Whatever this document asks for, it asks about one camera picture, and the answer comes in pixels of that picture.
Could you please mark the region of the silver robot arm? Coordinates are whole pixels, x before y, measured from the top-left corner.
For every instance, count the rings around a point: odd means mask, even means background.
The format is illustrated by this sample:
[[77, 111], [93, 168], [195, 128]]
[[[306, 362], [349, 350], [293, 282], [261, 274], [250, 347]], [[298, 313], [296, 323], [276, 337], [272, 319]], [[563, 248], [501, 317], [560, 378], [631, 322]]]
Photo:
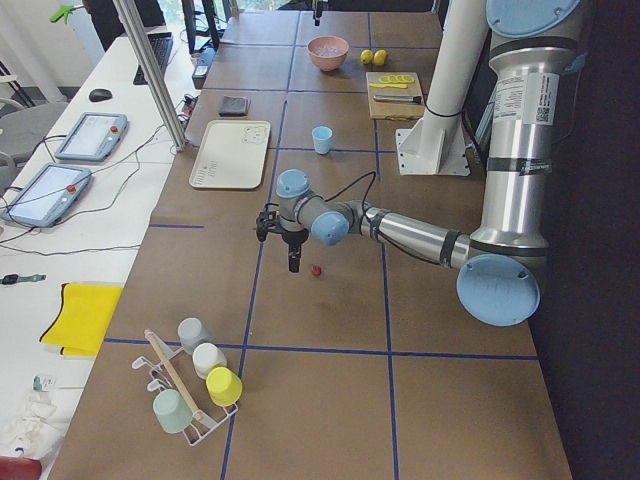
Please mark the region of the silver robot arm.
[[281, 173], [276, 210], [262, 211], [256, 235], [279, 235], [297, 271], [303, 243], [334, 245], [350, 233], [389, 244], [419, 260], [454, 268], [457, 295], [476, 319], [511, 326], [537, 310], [547, 241], [540, 233], [544, 185], [559, 81], [579, 66], [591, 1], [454, 1], [423, 116], [398, 131], [404, 175], [449, 174], [457, 165], [453, 136], [482, 51], [496, 73], [482, 218], [471, 234], [377, 208], [362, 200], [332, 202], [311, 190], [297, 169]]

